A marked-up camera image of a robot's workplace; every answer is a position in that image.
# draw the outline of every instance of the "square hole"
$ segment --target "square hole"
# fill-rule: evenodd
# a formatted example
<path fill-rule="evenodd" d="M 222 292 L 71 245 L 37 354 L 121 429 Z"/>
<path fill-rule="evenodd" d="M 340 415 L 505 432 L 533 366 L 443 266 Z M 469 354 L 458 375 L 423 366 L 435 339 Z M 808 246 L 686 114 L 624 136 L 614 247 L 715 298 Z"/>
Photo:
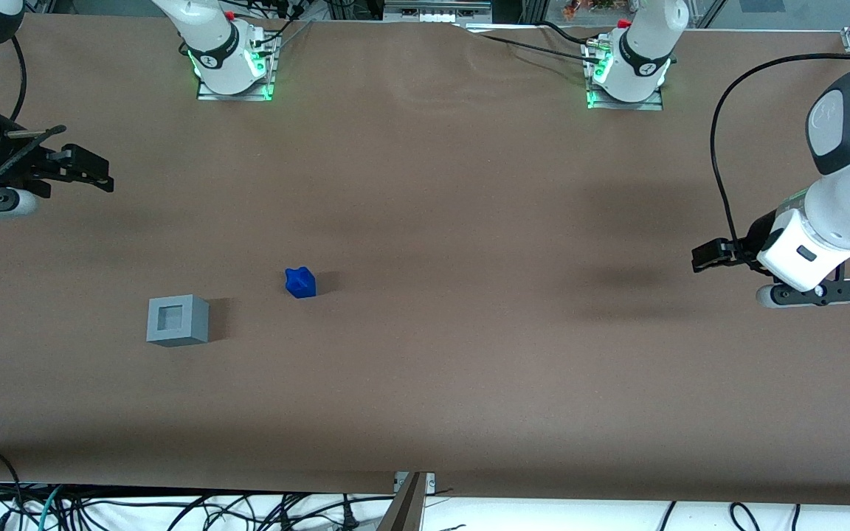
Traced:
<path fill-rule="evenodd" d="M 161 306 L 156 317 L 156 330 L 178 330 L 182 328 L 182 305 Z"/>

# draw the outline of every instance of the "blue plastic object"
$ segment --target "blue plastic object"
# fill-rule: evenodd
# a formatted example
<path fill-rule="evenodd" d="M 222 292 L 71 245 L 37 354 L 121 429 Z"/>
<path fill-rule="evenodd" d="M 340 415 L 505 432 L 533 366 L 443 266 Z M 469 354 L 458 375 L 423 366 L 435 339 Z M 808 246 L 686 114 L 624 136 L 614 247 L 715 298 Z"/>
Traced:
<path fill-rule="evenodd" d="M 284 287 L 294 298 L 307 299 L 308 296 L 317 296 L 317 279 L 314 279 L 314 273 L 311 273 L 306 266 L 297 269 L 284 269 L 284 275 L 287 276 Z"/>

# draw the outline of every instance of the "metal base plate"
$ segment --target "metal base plate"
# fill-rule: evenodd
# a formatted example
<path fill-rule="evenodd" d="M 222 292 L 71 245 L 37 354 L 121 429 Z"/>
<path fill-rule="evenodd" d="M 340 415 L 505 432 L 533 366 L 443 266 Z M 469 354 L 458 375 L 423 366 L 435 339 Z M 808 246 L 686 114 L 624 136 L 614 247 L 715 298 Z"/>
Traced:
<path fill-rule="evenodd" d="M 607 33 L 601 34 L 597 41 L 608 41 Z M 605 51 L 601 48 L 590 48 L 586 44 L 580 46 L 583 57 L 604 58 Z M 586 77 L 586 105 L 588 108 L 620 108 L 627 111 L 661 111 L 663 108 L 660 88 L 654 89 L 652 95 L 644 101 L 631 103 L 616 100 L 605 91 L 605 88 L 597 84 L 592 78 L 595 75 L 596 66 L 592 63 L 583 65 L 583 74 Z"/>
<path fill-rule="evenodd" d="M 196 98 L 198 100 L 216 100 L 216 101 L 271 101 L 274 99 L 274 80 L 277 78 L 277 61 L 280 56 L 280 36 L 274 38 L 270 43 L 262 44 L 259 48 L 255 48 L 253 53 L 263 55 L 261 58 L 253 58 L 252 62 L 258 68 L 263 68 L 266 71 L 264 77 L 257 80 L 247 90 L 240 91 L 238 94 L 219 94 L 213 91 L 202 82 L 201 77 L 198 82 L 198 91 Z"/>

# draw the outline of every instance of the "brown paper sheet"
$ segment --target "brown paper sheet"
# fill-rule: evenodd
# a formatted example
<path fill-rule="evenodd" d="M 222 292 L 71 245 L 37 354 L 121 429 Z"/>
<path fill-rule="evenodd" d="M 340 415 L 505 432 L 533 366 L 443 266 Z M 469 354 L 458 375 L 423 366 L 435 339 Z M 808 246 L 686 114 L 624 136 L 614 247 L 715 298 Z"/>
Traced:
<path fill-rule="evenodd" d="M 19 37 L 21 124 L 67 125 L 48 145 L 117 179 L 0 222 L 0 451 L 24 478 L 850 503 L 850 306 L 765 310 L 765 278 L 689 263 L 726 235 L 719 94 L 836 34 L 689 32 L 656 114 L 587 110 L 578 65 L 445 24 L 314 24 L 263 104 L 195 101 L 165 19 Z M 806 112 L 849 68 L 728 104 L 742 231 L 817 177 Z M 0 110 L 17 86 L 0 47 Z M 296 266 L 321 296 L 284 292 Z M 148 300 L 186 293 L 213 341 L 146 344 Z"/>

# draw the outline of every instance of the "gray cube with hole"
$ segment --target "gray cube with hole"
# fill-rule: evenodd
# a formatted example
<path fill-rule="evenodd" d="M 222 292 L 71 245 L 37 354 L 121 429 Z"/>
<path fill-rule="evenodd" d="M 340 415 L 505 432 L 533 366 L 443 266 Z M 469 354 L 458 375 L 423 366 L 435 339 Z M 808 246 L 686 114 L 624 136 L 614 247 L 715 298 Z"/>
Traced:
<path fill-rule="evenodd" d="M 209 342 L 209 303 L 195 295 L 149 299 L 146 342 L 184 347 Z"/>

